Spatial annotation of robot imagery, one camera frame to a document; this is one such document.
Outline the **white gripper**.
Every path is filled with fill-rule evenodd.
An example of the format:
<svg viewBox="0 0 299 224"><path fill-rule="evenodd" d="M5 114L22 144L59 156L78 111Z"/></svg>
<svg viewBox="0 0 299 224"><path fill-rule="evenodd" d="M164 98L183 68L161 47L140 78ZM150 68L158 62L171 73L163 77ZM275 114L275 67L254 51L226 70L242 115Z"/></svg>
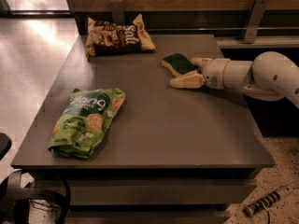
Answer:
<svg viewBox="0 0 299 224"><path fill-rule="evenodd" d="M211 89L224 89L224 70L230 59L212 58L192 58L192 63L199 68L203 68L202 74L196 70L184 75L172 78L170 85L176 89L199 89L206 81L206 85Z"/></svg>

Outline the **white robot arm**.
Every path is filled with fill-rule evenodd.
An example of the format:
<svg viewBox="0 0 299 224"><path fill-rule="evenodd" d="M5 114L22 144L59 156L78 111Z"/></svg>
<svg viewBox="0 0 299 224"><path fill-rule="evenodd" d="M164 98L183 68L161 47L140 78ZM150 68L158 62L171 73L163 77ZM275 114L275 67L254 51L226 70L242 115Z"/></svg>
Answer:
<svg viewBox="0 0 299 224"><path fill-rule="evenodd" d="M299 67L285 55L267 51L253 61L227 58L193 58L198 67L172 78L176 89L237 90L251 98L273 102L287 98L299 108Z"/></svg>

